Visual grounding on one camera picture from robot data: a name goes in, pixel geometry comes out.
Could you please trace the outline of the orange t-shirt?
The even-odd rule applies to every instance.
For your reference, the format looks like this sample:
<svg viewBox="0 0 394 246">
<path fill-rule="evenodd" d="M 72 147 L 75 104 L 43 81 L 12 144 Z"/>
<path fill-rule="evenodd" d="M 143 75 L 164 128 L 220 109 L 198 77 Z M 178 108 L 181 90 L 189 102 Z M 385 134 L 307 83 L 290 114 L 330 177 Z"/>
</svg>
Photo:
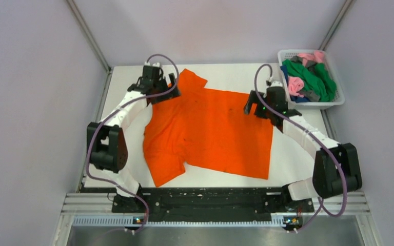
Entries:
<svg viewBox="0 0 394 246">
<path fill-rule="evenodd" d="M 207 80 L 184 69 L 180 96 L 152 107 L 143 152 L 154 185 L 185 173 L 185 165 L 267 179 L 273 125 L 246 115 L 245 93 L 206 88 Z"/>
</svg>

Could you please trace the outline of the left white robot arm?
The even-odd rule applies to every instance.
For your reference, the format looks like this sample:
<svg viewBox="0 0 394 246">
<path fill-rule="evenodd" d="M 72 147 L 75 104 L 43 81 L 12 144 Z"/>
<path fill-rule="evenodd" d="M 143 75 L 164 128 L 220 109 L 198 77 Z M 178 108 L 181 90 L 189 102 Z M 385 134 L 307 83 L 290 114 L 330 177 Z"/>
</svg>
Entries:
<svg viewBox="0 0 394 246">
<path fill-rule="evenodd" d="M 149 205 L 139 194 L 140 183 L 126 169 L 125 131 L 149 104 L 179 97 L 178 78 L 178 72 L 165 74 L 159 63 L 145 63 L 142 75 L 127 88 L 110 114 L 87 126 L 86 174 L 92 180 L 115 187 L 114 202 L 119 212 L 149 213 Z"/>
</svg>

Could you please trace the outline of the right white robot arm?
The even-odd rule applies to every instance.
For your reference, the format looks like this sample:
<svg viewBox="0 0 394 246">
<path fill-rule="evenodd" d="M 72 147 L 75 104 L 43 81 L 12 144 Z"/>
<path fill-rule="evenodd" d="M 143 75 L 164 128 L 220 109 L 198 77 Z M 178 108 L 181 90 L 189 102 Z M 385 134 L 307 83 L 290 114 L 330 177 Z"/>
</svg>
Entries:
<svg viewBox="0 0 394 246">
<path fill-rule="evenodd" d="M 280 132 L 294 140 L 314 161 L 312 176 L 282 187 L 280 204 L 294 211 L 301 200 L 317 197 L 323 210 L 332 217 L 341 216 L 347 207 L 348 193 L 362 187 L 362 176 L 356 147 L 329 138 L 313 127 L 296 109 L 289 109 L 283 87 L 268 87 L 266 93 L 252 90 L 244 106 L 249 114 L 252 106 L 258 118 L 268 119 Z M 324 199 L 342 196 L 338 213 L 330 213 Z"/>
</svg>

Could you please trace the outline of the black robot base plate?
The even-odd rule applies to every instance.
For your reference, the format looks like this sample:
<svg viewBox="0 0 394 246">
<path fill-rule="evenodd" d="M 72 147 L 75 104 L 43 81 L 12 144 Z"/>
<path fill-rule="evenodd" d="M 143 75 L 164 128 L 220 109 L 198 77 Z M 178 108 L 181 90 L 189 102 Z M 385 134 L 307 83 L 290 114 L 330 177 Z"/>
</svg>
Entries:
<svg viewBox="0 0 394 246">
<path fill-rule="evenodd" d="M 282 188 L 140 188 L 116 195 L 114 213 L 149 212 L 149 222 L 269 222 L 276 213 L 314 212 L 311 199 L 291 201 Z"/>
</svg>

